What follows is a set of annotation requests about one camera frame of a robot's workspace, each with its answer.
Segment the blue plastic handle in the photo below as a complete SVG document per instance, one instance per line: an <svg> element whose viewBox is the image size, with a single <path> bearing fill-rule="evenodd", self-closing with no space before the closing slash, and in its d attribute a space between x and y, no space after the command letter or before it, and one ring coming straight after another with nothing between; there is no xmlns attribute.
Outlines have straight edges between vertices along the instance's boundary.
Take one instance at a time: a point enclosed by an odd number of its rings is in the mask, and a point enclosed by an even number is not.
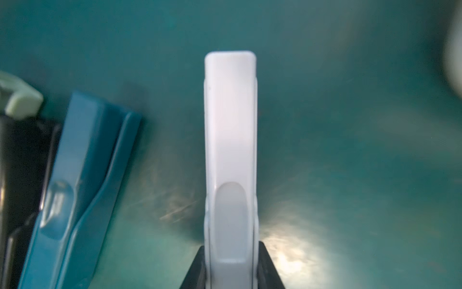
<svg viewBox="0 0 462 289"><path fill-rule="evenodd" d="M19 289L89 286L140 120L73 94Z"/></svg>

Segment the teal background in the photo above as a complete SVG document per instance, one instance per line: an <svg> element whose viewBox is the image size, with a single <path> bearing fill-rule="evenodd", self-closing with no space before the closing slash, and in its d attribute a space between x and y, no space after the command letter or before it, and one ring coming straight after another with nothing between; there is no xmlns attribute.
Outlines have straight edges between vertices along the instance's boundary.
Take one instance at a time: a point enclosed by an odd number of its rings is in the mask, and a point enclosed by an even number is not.
<svg viewBox="0 0 462 289"><path fill-rule="evenodd" d="M3 0L0 69L63 120L144 122L90 289L177 289L203 244L203 59L257 55L261 239L288 289L462 288L454 1Z"/></svg>

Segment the white plastic clip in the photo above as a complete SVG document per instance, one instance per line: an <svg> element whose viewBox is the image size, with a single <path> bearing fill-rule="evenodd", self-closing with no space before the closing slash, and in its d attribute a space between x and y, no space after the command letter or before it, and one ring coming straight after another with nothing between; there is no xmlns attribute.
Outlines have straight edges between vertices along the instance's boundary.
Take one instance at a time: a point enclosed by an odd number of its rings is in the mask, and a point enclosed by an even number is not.
<svg viewBox="0 0 462 289"><path fill-rule="evenodd" d="M211 52L204 81L207 289L257 289L257 79L250 51Z"/></svg>
<svg viewBox="0 0 462 289"><path fill-rule="evenodd" d="M5 114L15 120L22 120L37 115L43 102L43 95L14 75L0 71L0 98L7 91L8 102Z"/></svg>

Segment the clip handle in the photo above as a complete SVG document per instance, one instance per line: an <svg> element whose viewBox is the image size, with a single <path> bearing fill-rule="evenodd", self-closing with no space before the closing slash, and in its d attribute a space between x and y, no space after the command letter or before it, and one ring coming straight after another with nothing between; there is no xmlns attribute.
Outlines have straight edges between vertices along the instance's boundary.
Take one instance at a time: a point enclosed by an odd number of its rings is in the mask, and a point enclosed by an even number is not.
<svg viewBox="0 0 462 289"><path fill-rule="evenodd" d="M207 288L257 289L257 81L250 51L205 58Z"/></svg>

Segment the black plastic base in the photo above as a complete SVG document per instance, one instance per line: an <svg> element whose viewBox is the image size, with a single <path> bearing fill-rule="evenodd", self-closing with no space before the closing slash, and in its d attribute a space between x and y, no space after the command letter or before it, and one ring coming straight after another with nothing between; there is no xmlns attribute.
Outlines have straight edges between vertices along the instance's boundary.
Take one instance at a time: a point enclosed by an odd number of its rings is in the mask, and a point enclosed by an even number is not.
<svg viewBox="0 0 462 289"><path fill-rule="evenodd" d="M263 242L258 243L258 289L285 289ZM180 289L204 289L206 280L204 246L197 251Z"/></svg>
<svg viewBox="0 0 462 289"><path fill-rule="evenodd" d="M0 115L0 289L18 286L60 134L52 121Z"/></svg>

